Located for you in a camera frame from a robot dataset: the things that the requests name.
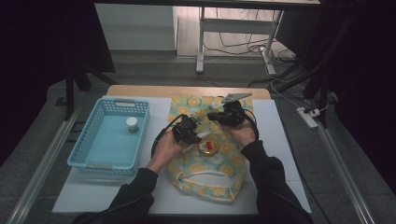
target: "small white container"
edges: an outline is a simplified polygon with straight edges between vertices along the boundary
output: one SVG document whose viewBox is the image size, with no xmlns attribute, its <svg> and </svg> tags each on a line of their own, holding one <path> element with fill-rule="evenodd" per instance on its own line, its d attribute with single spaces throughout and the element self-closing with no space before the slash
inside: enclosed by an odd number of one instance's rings
<svg viewBox="0 0 396 224">
<path fill-rule="evenodd" d="M 126 120 L 126 125 L 128 125 L 128 130 L 130 133 L 137 133 L 139 131 L 139 126 L 137 125 L 137 118 L 130 117 Z"/>
</svg>

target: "wooden floor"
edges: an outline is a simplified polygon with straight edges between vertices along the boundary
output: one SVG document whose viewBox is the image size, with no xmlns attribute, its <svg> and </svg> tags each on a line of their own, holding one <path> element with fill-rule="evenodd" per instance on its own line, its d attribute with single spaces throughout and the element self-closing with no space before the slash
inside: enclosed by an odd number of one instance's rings
<svg viewBox="0 0 396 224">
<path fill-rule="evenodd" d="M 273 10 L 241 9 L 241 8 L 215 8 L 205 9 L 206 18 L 234 19 L 234 20 L 258 20 L 271 21 Z M 199 17 L 198 7 L 177 7 L 177 56 L 196 57 L 199 43 Z M 234 57 L 262 57 L 255 52 L 249 52 L 248 47 L 259 46 L 266 43 L 268 35 L 251 34 L 227 34 L 207 33 L 204 34 L 205 56 L 234 56 Z M 286 49 L 282 44 L 275 42 L 272 50 L 275 55 Z M 292 56 L 292 52 L 282 51 L 283 56 Z"/>
</svg>

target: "person's left hand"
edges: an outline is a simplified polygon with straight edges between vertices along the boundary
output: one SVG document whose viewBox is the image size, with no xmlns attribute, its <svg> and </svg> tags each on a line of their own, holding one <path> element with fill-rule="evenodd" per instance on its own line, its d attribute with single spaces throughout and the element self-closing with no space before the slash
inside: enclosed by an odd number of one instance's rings
<svg viewBox="0 0 396 224">
<path fill-rule="evenodd" d="M 173 133 L 167 131 L 163 137 L 161 137 L 160 141 L 158 141 L 154 155 L 146 168 L 158 174 L 166 163 L 188 146 L 187 143 L 177 143 Z"/>
</svg>

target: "drawstring bag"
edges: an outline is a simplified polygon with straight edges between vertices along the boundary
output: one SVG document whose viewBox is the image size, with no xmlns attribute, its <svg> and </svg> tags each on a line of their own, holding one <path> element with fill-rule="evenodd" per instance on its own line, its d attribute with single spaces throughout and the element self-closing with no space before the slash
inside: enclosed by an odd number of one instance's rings
<svg viewBox="0 0 396 224">
<path fill-rule="evenodd" d="M 179 189 L 216 201 L 232 202 L 245 180 L 246 159 L 231 136 L 205 115 L 222 111 L 221 100 L 221 97 L 192 95 L 172 98 L 169 122 L 180 114 L 186 114 L 198 121 L 196 133 L 210 134 L 172 159 L 167 171 L 172 183 Z M 250 97 L 240 100 L 240 103 L 244 109 L 252 112 Z"/>
</svg>

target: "hand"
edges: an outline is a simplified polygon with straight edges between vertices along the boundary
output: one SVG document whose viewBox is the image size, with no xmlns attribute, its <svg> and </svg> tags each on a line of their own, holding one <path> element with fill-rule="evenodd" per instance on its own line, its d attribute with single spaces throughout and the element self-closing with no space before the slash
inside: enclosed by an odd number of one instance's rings
<svg viewBox="0 0 396 224">
<path fill-rule="evenodd" d="M 187 148 L 189 145 L 186 143 L 177 143 L 175 137 L 171 131 L 167 131 L 158 141 L 157 146 L 155 147 L 154 155 L 151 158 L 151 161 L 148 163 L 146 168 L 154 171 L 155 173 L 159 173 L 161 169 L 172 160 L 175 156 L 177 156 L 184 148 Z"/>
<path fill-rule="evenodd" d="M 247 119 L 236 127 L 221 125 L 221 128 L 226 133 L 229 133 L 233 140 L 235 140 L 241 147 L 245 147 L 256 140 L 256 135 Z"/>
</svg>

